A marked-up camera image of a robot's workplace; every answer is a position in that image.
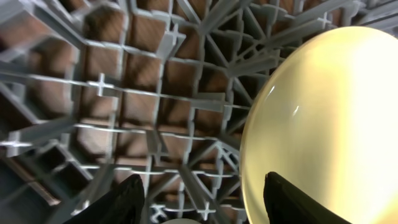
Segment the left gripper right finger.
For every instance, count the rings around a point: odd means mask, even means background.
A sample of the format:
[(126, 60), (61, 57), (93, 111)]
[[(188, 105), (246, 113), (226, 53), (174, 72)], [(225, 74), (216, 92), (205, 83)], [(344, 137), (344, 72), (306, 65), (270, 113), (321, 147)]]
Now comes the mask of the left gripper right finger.
[(276, 172), (265, 176), (263, 199), (271, 224), (349, 224)]

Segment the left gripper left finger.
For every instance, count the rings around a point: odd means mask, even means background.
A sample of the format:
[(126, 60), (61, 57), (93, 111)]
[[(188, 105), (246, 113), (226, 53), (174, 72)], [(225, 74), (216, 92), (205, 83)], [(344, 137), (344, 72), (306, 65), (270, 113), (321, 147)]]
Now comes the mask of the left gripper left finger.
[(133, 174), (63, 224), (140, 224), (144, 202), (142, 179)]

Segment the yellow round plate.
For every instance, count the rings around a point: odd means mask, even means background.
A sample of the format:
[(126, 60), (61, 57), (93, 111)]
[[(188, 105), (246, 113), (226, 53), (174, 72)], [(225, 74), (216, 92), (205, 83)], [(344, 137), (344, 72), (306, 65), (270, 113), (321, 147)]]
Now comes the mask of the yellow round plate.
[(241, 139), (251, 223), (268, 223), (278, 174), (350, 223), (397, 222), (397, 38), (368, 27), (322, 33), (262, 87)]

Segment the grey plastic dish rack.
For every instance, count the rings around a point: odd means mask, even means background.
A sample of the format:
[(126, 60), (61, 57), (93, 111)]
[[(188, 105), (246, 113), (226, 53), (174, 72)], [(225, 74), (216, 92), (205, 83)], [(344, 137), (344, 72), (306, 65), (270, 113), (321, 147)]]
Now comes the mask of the grey plastic dish rack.
[(249, 112), (304, 43), (397, 38), (396, 1), (2, 1), (1, 222), (64, 223), (140, 175), (140, 223), (251, 223)]

